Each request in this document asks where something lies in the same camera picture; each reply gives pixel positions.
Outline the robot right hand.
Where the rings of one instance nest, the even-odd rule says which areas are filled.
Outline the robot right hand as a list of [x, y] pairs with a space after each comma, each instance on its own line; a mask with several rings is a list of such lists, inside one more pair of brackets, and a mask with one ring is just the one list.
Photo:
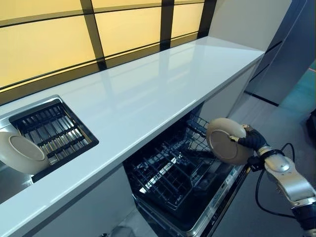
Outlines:
[[246, 136], [244, 138], [239, 138], [233, 135], [230, 135], [229, 138], [231, 141], [237, 142], [238, 144], [253, 149], [254, 151], [258, 151], [260, 148], [269, 146], [266, 139], [263, 135], [252, 128], [250, 125], [242, 125], [246, 132]]

